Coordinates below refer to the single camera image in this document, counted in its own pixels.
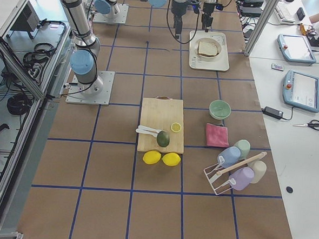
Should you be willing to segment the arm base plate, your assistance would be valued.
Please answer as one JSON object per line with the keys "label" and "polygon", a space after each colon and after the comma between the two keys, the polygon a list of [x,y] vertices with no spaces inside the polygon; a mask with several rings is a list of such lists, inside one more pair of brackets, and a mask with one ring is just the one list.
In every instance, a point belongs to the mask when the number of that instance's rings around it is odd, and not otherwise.
{"label": "arm base plate", "polygon": [[129,6],[127,4],[109,4],[102,0],[95,1],[93,22],[105,24],[125,24]]}
{"label": "arm base plate", "polygon": [[86,86],[78,83],[74,75],[72,82],[77,85],[69,87],[65,101],[68,104],[109,105],[114,78],[115,73],[112,71],[98,71],[97,80],[92,86]]}

